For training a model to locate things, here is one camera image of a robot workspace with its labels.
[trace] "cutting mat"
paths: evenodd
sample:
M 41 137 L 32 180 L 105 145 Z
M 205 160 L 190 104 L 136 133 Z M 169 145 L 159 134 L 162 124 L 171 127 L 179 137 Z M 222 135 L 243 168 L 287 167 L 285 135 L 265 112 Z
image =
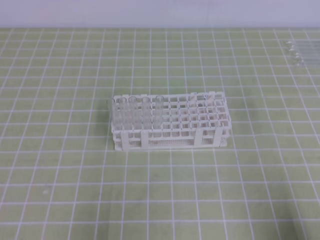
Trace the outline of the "cutting mat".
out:
M 1 240 L 316 240 L 319 29 L 0 30 Z M 106 99 L 224 91 L 227 148 L 114 152 Z

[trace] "glass tube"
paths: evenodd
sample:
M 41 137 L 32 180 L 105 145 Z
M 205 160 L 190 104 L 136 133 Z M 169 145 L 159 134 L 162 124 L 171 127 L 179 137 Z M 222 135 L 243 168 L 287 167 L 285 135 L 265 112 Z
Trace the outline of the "glass tube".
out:
M 128 116 L 128 104 L 127 99 L 125 97 L 121 97 L 117 99 L 118 107 L 120 110 L 120 118 L 119 123 L 123 126 L 123 129 L 130 130 L 130 117 Z
M 129 107 L 131 112 L 133 129 L 134 130 L 141 129 L 141 119 L 140 119 L 140 114 L 138 109 L 138 100 L 135 96 L 131 96 L 129 98 Z
M 108 104 L 108 111 L 109 111 L 109 118 L 112 120 L 112 125 L 115 130 L 121 130 L 122 126 L 119 124 L 119 112 L 118 112 L 118 104 L 116 101 L 111 97 L 107 100 Z
M 151 106 L 149 97 L 144 96 L 141 99 L 141 110 L 143 129 L 151 129 Z
M 155 110 L 153 112 L 153 128 L 161 129 L 162 125 L 162 116 L 163 116 L 163 108 L 164 108 L 165 98 L 163 96 L 155 97 Z

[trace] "white backdrop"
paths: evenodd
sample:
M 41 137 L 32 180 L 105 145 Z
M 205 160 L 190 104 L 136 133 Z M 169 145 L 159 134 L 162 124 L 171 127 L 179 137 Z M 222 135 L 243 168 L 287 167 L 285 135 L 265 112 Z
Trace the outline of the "white backdrop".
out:
M 3 0 L 2 27 L 319 27 L 320 0 Z

